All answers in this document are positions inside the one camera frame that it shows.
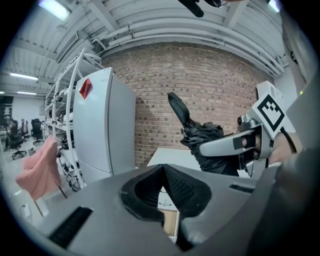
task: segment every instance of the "office chair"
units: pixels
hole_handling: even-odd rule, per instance
[[[17,129],[14,129],[11,131],[11,133],[8,133],[7,128],[5,128],[6,131],[6,135],[9,138],[9,147],[12,150],[16,150],[16,152],[12,153],[12,159],[15,160],[15,157],[17,155],[21,155],[22,157],[24,157],[24,154],[27,154],[27,151],[24,150],[19,150],[19,148],[21,148],[21,144],[24,143],[24,141],[22,140],[21,136],[17,133],[16,131]]]
[[[32,124],[31,136],[34,137],[35,139],[35,141],[33,142],[33,145],[44,142],[42,140],[42,129],[41,129],[41,122],[39,121],[39,119],[32,120],[31,124]]]

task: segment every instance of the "floor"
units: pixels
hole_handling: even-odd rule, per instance
[[[34,147],[33,141],[33,138],[28,138],[27,141],[21,145],[20,150],[28,151],[28,149],[31,148],[35,148],[35,150],[38,150],[41,147],[41,144]],[[13,160],[11,156],[13,152],[15,152],[15,150],[5,151],[1,156],[0,169],[2,170],[2,191],[4,193],[4,196],[8,199],[12,211],[18,216],[22,217],[24,215],[23,205],[28,204],[31,213],[31,218],[29,218],[28,221],[31,222],[33,226],[38,227],[42,223],[44,218],[41,215],[40,211],[44,216],[46,216],[49,213],[50,209],[55,207],[55,204],[66,199],[59,190],[48,193],[36,201],[40,209],[39,211],[29,193],[21,189],[15,181],[16,176],[23,171],[23,158],[17,155],[15,157],[15,160]],[[64,176],[62,177],[61,187],[67,196],[73,193]]]

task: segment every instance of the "metal shelving rack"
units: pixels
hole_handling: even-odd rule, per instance
[[[61,152],[61,154],[65,158],[67,158],[67,160],[73,165],[75,173],[76,173],[78,180],[79,180],[79,185],[81,188],[85,187],[86,184],[84,183],[84,181],[80,175],[79,169],[77,167],[77,160],[76,159],[78,159],[78,158],[76,156],[76,151],[72,147],[72,140],[71,140],[71,130],[73,129],[73,125],[70,123],[70,107],[71,107],[71,102],[73,101],[72,96],[74,97],[74,95],[72,94],[73,86],[74,86],[77,75],[80,77],[80,79],[82,79],[84,76],[87,76],[90,74],[87,72],[87,70],[92,70],[92,72],[94,72],[94,71],[98,71],[98,70],[105,68],[104,66],[101,65],[102,59],[100,57],[98,57],[94,54],[85,53],[85,51],[86,51],[86,49],[84,48],[80,53],[78,53],[78,55],[73,60],[71,60],[68,63],[68,65],[65,67],[63,72],[61,72],[58,75],[55,84],[52,86],[49,93],[46,95],[46,97],[45,97],[45,128],[44,128],[45,131],[48,131],[48,127],[52,127],[52,133],[53,133],[53,136],[55,139],[57,138],[56,129],[63,130],[66,132],[67,143],[68,143],[69,149],[65,150],[65,152],[64,152],[65,154],[63,154],[62,152]],[[88,65],[90,66],[90,68],[87,68],[84,71],[84,72],[86,72],[86,75],[83,75],[80,70],[82,63],[85,63],[87,67],[88,67]],[[59,101],[57,101],[56,97],[59,94],[59,92],[61,92],[60,86],[63,85],[62,79],[65,78],[66,74],[68,74],[72,69],[73,69],[73,71],[72,71],[72,75],[71,75],[68,87],[63,88],[63,90],[67,89],[66,102],[59,102]],[[53,90],[54,90],[53,99],[50,102],[50,99],[51,99],[50,95]],[[65,111],[66,111],[65,123],[59,123],[56,119],[56,112],[57,112],[57,110],[59,110],[62,107],[65,107]]]

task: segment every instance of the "ceiling light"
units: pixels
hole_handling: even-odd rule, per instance
[[[35,80],[38,81],[38,77],[35,76],[31,76],[31,75],[26,75],[26,74],[18,74],[18,73],[10,73],[10,76],[12,77],[17,77],[17,78],[26,78],[26,79],[31,79],[31,80]]]
[[[276,0],[270,0],[269,5],[278,13],[280,10],[277,6]]]
[[[58,17],[60,20],[65,21],[70,15],[70,11],[56,0],[42,0],[39,6]]]
[[[35,92],[27,92],[27,91],[17,91],[18,94],[24,95],[37,95]]]

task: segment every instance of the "red sticker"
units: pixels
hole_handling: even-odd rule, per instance
[[[87,79],[84,81],[81,89],[79,90],[79,93],[82,95],[82,97],[83,97],[84,100],[85,100],[86,97],[88,96],[88,94],[89,94],[89,92],[91,91],[91,89],[92,89],[91,81],[90,81],[89,78],[87,78]]]

